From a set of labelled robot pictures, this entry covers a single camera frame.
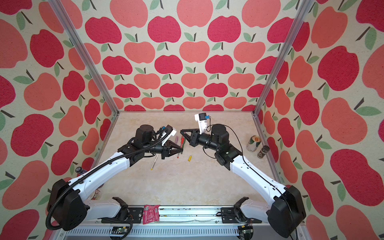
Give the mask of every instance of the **green leaf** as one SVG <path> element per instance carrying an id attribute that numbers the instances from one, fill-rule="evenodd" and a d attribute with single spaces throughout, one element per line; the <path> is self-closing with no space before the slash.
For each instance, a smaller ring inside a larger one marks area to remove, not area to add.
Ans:
<path id="1" fill-rule="evenodd" d="M 69 48 L 73 48 L 73 45 L 72 45 L 72 43 L 70 41 L 64 40 L 63 43 L 64 43 L 65 46 L 67 46 Z"/>
<path id="2" fill-rule="evenodd" d="M 48 154 L 48 146 L 45 143 L 41 146 L 40 152 L 41 152 L 41 156 L 43 158 L 45 158 L 47 156 L 47 154 Z"/>
<path id="3" fill-rule="evenodd" d="M 293 165 L 297 168 L 297 169 L 303 169 L 303 167 L 300 165 L 300 163 L 298 162 L 294 162 Z"/>
<path id="4" fill-rule="evenodd" d="M 273 51 L 275 50 L 278 46 L 279 46 L 280 43 L 276 43 L 276 44 L 273 44 L 270 48 L 268 48 L 267 51 Z"/>
<path id="5" fill-rule="evenodd" d="M 59 76 L 59 74 L 60 74 L 60 67 L 59 67 L 58 63 L 55 63 L 55 66 L 53 67 L 53 69 L 55 71 L 56 77 Z"/>
<path id="6" fill-rule="evenodd" d="M 340 8 L 339 11 L 344 12 L 345 10 L 349 9 L 357 0 L 348 0 L 346 1 Z"/>
<path id="7" fill-rule="evenodd" d="M 297 119 L 297 128 L 300 130 L 300 128 L 301 128 L 301 118 L 299 117 L 298 119 Z"/>
<path id="8" fill-rule="evenodd" d="M 214 45 L 214 47 L 212 48 L 212 50 L 216 50 L 216 49 L 218 49 L 219 47 L 221 47 L 221 43 L 216 43 L 216 44 Z"/>
<path id="9" fill-rule="evenodd" d="M 150 10 L 154 10 L 159 5 L 160 0 L 152 0 L 151 5 L 149 6 Z"/>
<path id="10" fill-rule="evenodd" d="M 13 179 L 5 179 L 0 182 L 0 190 L 9 187 L 13 183 Z"/>
<path id="11" fill-rule="evenodd" d="M 124 33 L 124 35 L 131 41 L 131 42 L 136 42 L 136 38 L 134 36 L 132 36 L 131 34 L 129 33 Z"/>
<path id="12" fill-rule="evenodd" d="M 381 113 L 381 111 L 374 107 L 361 107 L 356 109 L 356 112 L 362 116 L 374 116 Z"/>
<path id="13" fill-rule="evenodd" d="M 344 198 L 345 198 L 345 187 L 344 187 L 344 184 L 340 183 L 338 186 L 337 186 L 337 194 L 339 195 L 339 198 L 341 201 L 344 201 Z"/>
<path id="14" fill-rule="evenodd" d="M 5 117 L 2 112 L 0 112 L 0 131 L 3 130 L 5 126 Z"/>
<path id="15" fill-rule="evenodd" d="M 135 69 L 136 69 L 136 71 L 138 71 L 139 73 L 144 74 L 144 71 L 143 71 L 141 68 L 135 68 Z"/>
<path id="16" fill-rule="evenodd" d="M 283 8 L 283 10 L 288 10 L 288 9 L 291 9 L 293 6 L 296 5 L 298 0 L 291 0 L 289 1 Z"/>
<path id="17" fill-rule="evenodd" d="M 91 2 L 89 0 L 83 0 L 83 3 L 81 4 L 81 10 L 86 11 L 91 6 Z"/>
<path id="18" fill-rule="evenodd" d="M 186 69 L 188 72 L 193 73 L 193 69 L 192 69 L 192 68 L 190 68 L 190 67 L 185 67 L 185 69 Z"/>
<path id="19" fill-rule="evenodd" d="M 240 67 L 236 67 L 236 71 L 237 71 L 238 73 L 243 73 L 243 70 L 242 70 Z"/>
<path id="20" fill-rule="evenodd" d="M 72 163 L 72 164 L 71 164 L 71 167 L 70 167 L 70 173 L 71 173 L 71 175 L 73 175 L 73 172 L 74 172 L 74 164 Z"/>
<path id="21" fill-rule="evenodd" d="M 25 77 L 25 76 L 17 76 L 14 78 L 14 80 L 18 83 L 22 83 L 22 84 L 30 84 L 32 83 L 32 79 L 30 79 L 29 77 Z"/>
<path id="22" fill-rule="evenodd" d="M 311 207 L 312 207 L 312 203 L 311 203 L 310 197 L 307 197 L 306 202 L 307 202 L 307 208 L 308 208 L 308 211 L 310 211 L 310 210 L 311 210 Z"/>
<path id="23" fill-rule="evenodd" d="M 216 78 L 217 77 L 217 74 L 213 74 L 210 78 L 209 78 L 209 80 L 212 80 L 212 79 L 214 79 L 214 78 Z"/>
<path id="24" fill-rule="evenodd" d="M 295 56 L 295 50 L 292 48 L 292 50 L 291 50 L 291 60 L 293 60 L 294 56 Z"/>
<path id="25" fill-rule="evenodd" d="M 160 51 L 162 50 L 164 47 L 166 46 L 166 43 L 160 43 L 158 46 L 157 46 L 157 51 Z"/>
<path id="26" fill-rule="evenodd" d="M 329 86 L 328 84 L 325 84 L 323 87 L 323 97 L 325 100 L 327 100 L 328 95 L 329 95 Z"/>
<path id="27" fill-rule="evenodd" d="M 64 117 L 64 113 L 58 112 L 58 113 L 53 114 L 52 117 L 53 118 L 62 118 L 62 117 Z"/>
<path id="28" fill-rule="evenodd" d="M 256 81 L 259 81 L 259 80 L 261 80 L 261 79 L 264 79 L 264 78 L 265 78 L 265 76 L 266 76 L 266 74 L 264 74 L 264 75 L 261 75 L 260 77 L 258 77 L 258 78 L 256 79 Z"/>
<path id="29" fill-rule="evenodd" d="M 321 147 L 322 149 L 332 149 L 331 145 L 329 145 L 327 142 L 319 141 L 317 144 L 318 144 L 319 147 Z"/>
<path id="30" fill-rule="evenodd" d="M 365 34 L 365 46 L 369 49 L 372 50 L 373 45 L 375 45 L 376 42 L 376 29 L 370 28 Z"/>
<path id="31" fill-rule="evenodd" d="M 314 63 L 317 60 L 319 60 L 319 57 L 318 56 L 313 56 L 313 57 L 310 57 L 310 59 L 308 60 L 308 63 Z"/>
<path id="32" fill-rule="evenodd" d="M 20 30 L 23 30 L 25 28 L 25 19 L 21 12 L 18 12 L 16 14 L 16 22 Z"/>
<path id="33" fill-rule="evenodd" d="M 107 49 L 108 49 L 108 44 L 107 43 L 104 43 L 103 45 L 101 45 L 101 51 L 102 52 L 107 51 Z"/>
<path id="34" fill-rule="evenodd" d="M 192 36 L 191 34 L 189 34 L 189 33 L 184 33 L 184 35 L 185 35 L 185 37 L 186 37 L 189 41 L 193 42 L 193 36 Z"/>
<path id="35" fill-rule="evenodd" d="M 313 14 L 314 17 L 316 17 L 318 10 L 319 10 L 319 4 L 317 2 L 314 2 L 314 6 L 313 6 L 313 9 L 312 9 L 312 14 Z"/>
<path id="36" fill-rule="evenodd" d="M 216 5 L 216 9 L 220 9 L 220 8 L 224 7 L 226 5 L 226 3 L 227 3 L 227 0 L 220 0 L 218 2 L 218 4 Z"/>
<path id="37" fill-rule="evenodd" d="M 85 139 L 85 136 L 84 136 L 84 135 L 81 135 L 81 136 L 77 139 L 77 141 L 84 141 L 84 139 Z"/>
<path id="38" fill-rule="evenodd" d="M 244 36 L 244 39 L 245 39 L 247 42 L 252 41 L 252 37 L 251 37 L 251 35 L 249 35 L 248 33 L 243 33 L 243 36 Z"/>
<path id="39" fill-rule="evenodd" d="M 41 205 L 48 202 L 50 196 L 51 196 L 50 194 L 48 194 L 47 196 L 44 196 L 37 205 Z"/>

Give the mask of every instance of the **robotic arm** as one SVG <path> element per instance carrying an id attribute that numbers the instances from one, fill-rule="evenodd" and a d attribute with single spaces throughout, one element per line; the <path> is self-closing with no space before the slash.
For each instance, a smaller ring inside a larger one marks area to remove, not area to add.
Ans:
<path id="1" fill-rule="evenodd" d="M 193 147 L 202 145 L 205 149 L 213 149 L 220 165 L 246 180 L 266 201 L 255 202 L 248 197 L 240 199 L 234 205 L 236 217 L 242 221 L 255 218 L 268 222 L 278 234 L 289 237 L 306 217 L 300 191 L 274 181 L 250 163 L 242 151 L 229 143 L 225 125 L 214 124 L 211 134 L 205 133 L 208 118 L 205 113 L 196 114 L 199 129 L 183 129 L 180 133 Z"/>
<path id="2" fill-rule="evenodd" d="M 61 179 L 54 183 L 47 206 L 46 227 L 69 231 L 84 220 L 97 218 L 124 222 L 130 213 L 120 198 L 99 201 L 87 200 L 88 196 L 120 171 L 132 167 L 145 153 L 161 154 L 164 159 L 182 152 L 180 146 L 169 140 L 175 133 L 176 129 L 169 125 L 161 127 L 158 132 L 150 125 L 142 125 L 136 130 L 135 137 L 100 165 L 68 182 Z M 51 217 L 59 223 L 58 226 L 51 225 Z"/>

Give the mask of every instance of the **apple print fabric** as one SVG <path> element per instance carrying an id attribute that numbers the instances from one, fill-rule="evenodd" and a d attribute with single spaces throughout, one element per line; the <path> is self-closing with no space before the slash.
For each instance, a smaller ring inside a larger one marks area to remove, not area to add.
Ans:
<path id="1" fill-rule="evenodd" d="M 81 28 L 81 8 L 62 4 Z M 0 12 L 0 239 L 48 240 L 52 185 L 92 167 L 113 116 L 47 1 L 11 1 Z M 99 64 L 96 45 L 85 44 Z"/>
<path id="2" fill-rule="evenodd" d="M 95 66 L 120 111 L 252 111 L 300 6 L 290 2 L 84 0 L 77 32 L 99 50 Z"/>
<path id="3" fill-rule="evenodd" d="M 383 12 L 383 1 L 317 0 L 257 114 L 312 239 L 384 238 Z"/>

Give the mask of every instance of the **pink snack wrapper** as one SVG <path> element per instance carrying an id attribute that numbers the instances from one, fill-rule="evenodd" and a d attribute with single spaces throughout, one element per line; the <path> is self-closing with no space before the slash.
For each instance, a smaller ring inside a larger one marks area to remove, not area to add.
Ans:
<path id="1" fill-rule="evenodd" d="M 159 206 L 160 205 L 145 205 L 143 211 L 143 224 L 159 221 Z"/>

